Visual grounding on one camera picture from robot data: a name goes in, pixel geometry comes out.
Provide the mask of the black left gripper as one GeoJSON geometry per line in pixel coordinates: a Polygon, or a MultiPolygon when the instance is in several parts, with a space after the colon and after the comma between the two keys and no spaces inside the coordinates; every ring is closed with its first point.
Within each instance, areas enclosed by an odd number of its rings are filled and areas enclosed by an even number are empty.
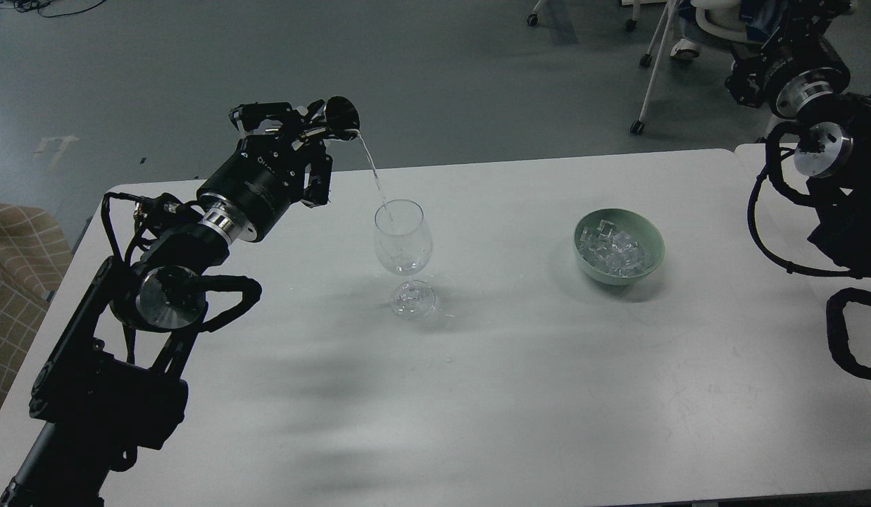
{"type": "Polygon", "coordinates": [[[302,115],[290,103],[238,105],[228,116],[241,141],[196,196],[206,211],[222,204],[239,239],[264,240],[291,205],[330,202],[332,157],[323,140],[288,142],[302,135],[302,115]]]}

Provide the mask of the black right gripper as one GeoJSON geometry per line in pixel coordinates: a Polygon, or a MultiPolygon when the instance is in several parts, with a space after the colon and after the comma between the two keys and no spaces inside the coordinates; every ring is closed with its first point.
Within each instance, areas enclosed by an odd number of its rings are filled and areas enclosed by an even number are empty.
{"type": "Polygon", "coordinates": [[[850,13],[851,1],[751,1],[746,44],[732,47],[732,70],[725,86],[739,105],[769,106],[778,118],[792,119],[819,96],[847,89],[851,72],[825,38],[832,20],[850,13]]]}

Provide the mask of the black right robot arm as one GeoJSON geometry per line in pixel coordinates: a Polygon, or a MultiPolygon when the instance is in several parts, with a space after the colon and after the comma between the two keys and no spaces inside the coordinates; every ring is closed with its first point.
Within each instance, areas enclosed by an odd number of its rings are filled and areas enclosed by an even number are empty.
{"type": "Polygon", "coordinates": [[[742,1],[739,19],[759,49],[734,52],[726,87],[742,106],[779,119],[765,138],[765,164],[748,197],[748,231],[788,273],[871,278],[871,93],[847,91],[851,74],[825,38],[851,1],[742,1]],[[755,208],[769,182],[792,204],[814,209],[810,244],[836,266],[821,270],[777,256],[760,239],[755,208]]]}

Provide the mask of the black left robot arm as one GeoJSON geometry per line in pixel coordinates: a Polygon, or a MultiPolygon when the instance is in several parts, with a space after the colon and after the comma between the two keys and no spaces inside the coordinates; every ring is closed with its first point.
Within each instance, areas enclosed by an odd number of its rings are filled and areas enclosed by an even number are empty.
{"type": "Polygon", "coordinates": [[[110,472],[159,450],[184,420],[185,365],[200,334],[261,299],[258,280],[210,274],[236,241],[258,243],[291,205],[329,201],[329,140],[358,138],[342,96],[306,109],[239,105],[234,153],[191,200],[107,192],[99,215],[111,254],[100,265],[32,385],[44,423],[0,506],[101,506],[110,472]]]}

